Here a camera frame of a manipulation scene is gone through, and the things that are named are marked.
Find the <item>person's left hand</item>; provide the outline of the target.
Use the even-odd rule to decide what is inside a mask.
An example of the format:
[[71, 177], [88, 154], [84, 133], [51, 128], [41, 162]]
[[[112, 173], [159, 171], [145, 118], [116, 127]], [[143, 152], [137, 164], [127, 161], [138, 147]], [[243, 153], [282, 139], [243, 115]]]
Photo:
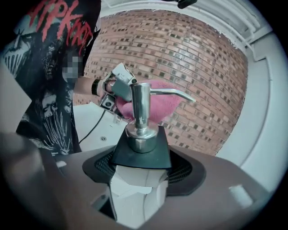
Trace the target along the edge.
[[108, 93], [112, 93], [112, 86], [115, 84], [115, 80], [107, 80], [105, 83], [105, 90]]

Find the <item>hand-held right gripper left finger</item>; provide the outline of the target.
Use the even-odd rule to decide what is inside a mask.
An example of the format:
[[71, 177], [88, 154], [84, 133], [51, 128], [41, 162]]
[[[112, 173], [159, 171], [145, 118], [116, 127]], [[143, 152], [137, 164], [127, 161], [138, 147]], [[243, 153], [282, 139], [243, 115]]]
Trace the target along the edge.
[[115, 230], [93, 196], [58, 168], [48, 150], [15, 133], [0, 135], [0, 226], [9, 230]]

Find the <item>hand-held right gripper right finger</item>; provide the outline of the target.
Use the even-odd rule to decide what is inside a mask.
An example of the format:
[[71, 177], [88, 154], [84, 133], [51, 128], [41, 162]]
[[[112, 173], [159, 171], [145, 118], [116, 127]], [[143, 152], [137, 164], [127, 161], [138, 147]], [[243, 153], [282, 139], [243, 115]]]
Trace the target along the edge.
[[192, 164], [190, 176], [206, 172], [189, 195], [168, 196], [145, 230], [239, 230], [255, 218], [270, 194], [234, 163], [189, 149], [173, 152]]

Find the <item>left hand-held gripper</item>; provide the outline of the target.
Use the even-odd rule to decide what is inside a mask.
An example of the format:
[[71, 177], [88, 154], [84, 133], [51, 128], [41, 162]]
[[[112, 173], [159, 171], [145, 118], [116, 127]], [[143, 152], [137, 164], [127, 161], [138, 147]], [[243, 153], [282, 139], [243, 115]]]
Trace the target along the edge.
[[[106, 87], [110, 81], [114, 81], [111, 91]], [[103, 80], [103, 90], [113, 96], [121, 97], [124, 101], [131, 101], [130, 85], [137, 82], [133, 73], [123, 64], [119, 63]]]

